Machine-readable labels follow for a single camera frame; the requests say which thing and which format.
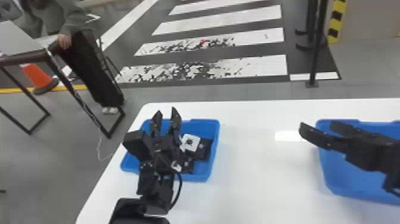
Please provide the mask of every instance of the blue bin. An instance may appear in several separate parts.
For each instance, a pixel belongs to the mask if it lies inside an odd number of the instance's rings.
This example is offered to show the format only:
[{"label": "blue bin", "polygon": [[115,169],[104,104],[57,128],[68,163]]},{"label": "blue bin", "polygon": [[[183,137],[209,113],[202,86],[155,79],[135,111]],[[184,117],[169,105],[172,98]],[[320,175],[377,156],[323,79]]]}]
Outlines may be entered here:
[{"label": "blue bin", "polygon": [[[329,130],[330,122],[344,122],[368,132],[376,132],[394,139],[400,139],[400,122],[361,122],[359,120],[319,120],[316,128],[331,135],[340,136]],[[336,151],[319,149],[321,167],[326,186],[332,193],[377,201],[380,203],[400,204],[400,198],[387,193],[383,188],[386,177],[381,172],[366,172],[345,161],[345,156]]]},{"label": "blue bin", "polygon": [[[149,131],[150,120],[146,120],[141,130],[147,132]],[[165,135],[168,131],[170,125],[170,120],[162,120],[161,123],[161,134]],[[191,134],[196,135],[201,138],[212,139],[212,146],[210,151],[210,157],[208,161],[195,161],[192,174],[182,174],[182,179],[184,181],[195,181],[195,182],[205,182],[211,174],[213,168],[213,162],[215,158],[215,152],[217,151],[218,144],[218,134],[220,132],[220,122],[218,120],[211,119],[192,119],[182,121],[182,126],[180,128],[180,135]],[[121,163],[121,169],[125,172],[132,172],[139,174],[139,160],[130,153],[126,153],[124,159]]]}]

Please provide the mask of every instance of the shoe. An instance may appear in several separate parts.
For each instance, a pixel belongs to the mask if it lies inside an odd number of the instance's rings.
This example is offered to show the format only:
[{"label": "shoe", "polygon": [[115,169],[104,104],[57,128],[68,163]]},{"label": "shoe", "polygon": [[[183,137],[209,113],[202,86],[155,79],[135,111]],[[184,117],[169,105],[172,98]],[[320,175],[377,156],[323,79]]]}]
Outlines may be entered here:
[{"label": "shoe", "polygon": [[117,114],[119,112],[117,107],[103,107],[101,111],[103,114]]},{"label": "shoe", "polygon": [[103,112],[103,114],[108,114],[109,111],[110,111],[109,107],[103,107],[103,109],[101,110],[101,112]]},{"label": "shoe", "polygon": [[117,107],[110,107],[108,110],[108,114],[117,114],[118,113],[118,108]]}]

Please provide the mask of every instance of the gray floor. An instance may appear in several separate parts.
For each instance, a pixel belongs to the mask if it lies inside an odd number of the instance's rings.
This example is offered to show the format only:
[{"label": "gray floor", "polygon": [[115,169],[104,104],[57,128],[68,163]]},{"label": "gray floor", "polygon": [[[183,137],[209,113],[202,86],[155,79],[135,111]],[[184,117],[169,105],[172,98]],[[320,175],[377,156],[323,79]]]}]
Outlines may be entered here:
[{"label": "gray floor", "polygon": [[[102,139],[101,157],[113,153],[140,108],[149,102],[241,101],[400,97],[400,39],[331,46],[342,80],[124,90],[127,117],[111,140]],[[79,92],[97,113],[86,91]],[[99,131],[67,92],[38,97],[51,112],[33,136],[0,116],[0,223],[73,223],[109,159],[99,161]],[[40,112],[23,94],[0,95],[0,105],[24,124]],[[109,123],[113,116],[102,117]]]}]

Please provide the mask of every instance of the white table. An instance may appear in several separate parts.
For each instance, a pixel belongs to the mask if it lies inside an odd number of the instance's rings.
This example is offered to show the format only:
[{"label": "white table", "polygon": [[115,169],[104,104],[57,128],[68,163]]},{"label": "white table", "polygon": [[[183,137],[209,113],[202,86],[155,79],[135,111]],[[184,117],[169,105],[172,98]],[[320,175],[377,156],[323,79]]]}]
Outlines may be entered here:
[{"label": "white table", "polygon": [[[314,125],[318,119],[400,120],[400,99],[147,104],[129,131],[157,110],[170,117],[172,106],[184,120],[221,123],[212,174],[204,183],[183,183],[167,215],[172,224],[400,222],[398,206],[333,195],[324,185],[316,147],[297,134],[300,122]],[[108,223],[119,198],[137,197],[138,175],[120,169],[125,153],[120,145],[76,223]]]}]

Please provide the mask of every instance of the crosswalk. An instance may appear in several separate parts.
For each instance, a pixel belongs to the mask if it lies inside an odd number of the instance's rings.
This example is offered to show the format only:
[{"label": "crosswalk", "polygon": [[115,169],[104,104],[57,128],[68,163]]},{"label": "crosswalk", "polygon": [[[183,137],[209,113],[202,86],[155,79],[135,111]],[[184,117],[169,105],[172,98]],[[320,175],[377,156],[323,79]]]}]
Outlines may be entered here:
[{"label": "crosswalk", "polygon": [[[144,42],[136,51],[133,61],[139,57],[167,57],[167,61],[173,61],[177,54],[188,54],[190,52],[202,51],[201,57],[189,61],[179,61],[176,63],[154,64],[151,60],[145,65],[125,66],[121,71],[121,76],[117,76],[118,83],[158,83],[158,82],[175,82],[188,81],[196,82],[199,80],[232,80],[240,78],[246,82],[246,78],[261,78],[260,82],[268,82],[268,77],[282,77],[287,82],[307,80],[310,76],[304,71],[289,71],[288,69],[288,51],[291,45],[295,43],[293,40],[287,40],[285,34],[292,32],[282,27],[283,10],[281,4],[270,6],[260,5],[255,8],[243,8],[243,10],[226,12],[229,7],[253,4],[254,3],[271,3],[273,0],[205,0],[190,3],[190,1],[181,0],[182,4],[177,4],[168,13],[165,21],[162,21],[157,28],[151,33],[152,37],[176,34],[186,35],[191,32],[191,37],[169,39],[167,41]],[[192,13],[199,11],[224,8],[224,13],[209,14],[198,16],[198,14],[190,17]],[[184,19],[179,19],[180,15],[185,15]],[[270,21],[269,27],[260,25],[259,29],[255,29],[260,22]],[[243,27],[241,32],[220,33],[215,35],[194,36],[197,31],[201,30],[201,34],[206,33],[208,29],[219,27],[230,27],[240,25]],[[263,52],[257,52],[257,46]],[[237,49],[241,47],[236,58],[230,55],[229,49]],[[268,49],[281,48],[283,54],[277,54],[276,51],[268,51]],[[225,55],[220,59],[208,60],[204,57],[204,52],[213,54],[213,49],[224,48]],[[319,72],[317,79],[340,79],[336,70],[327,70]]]}]

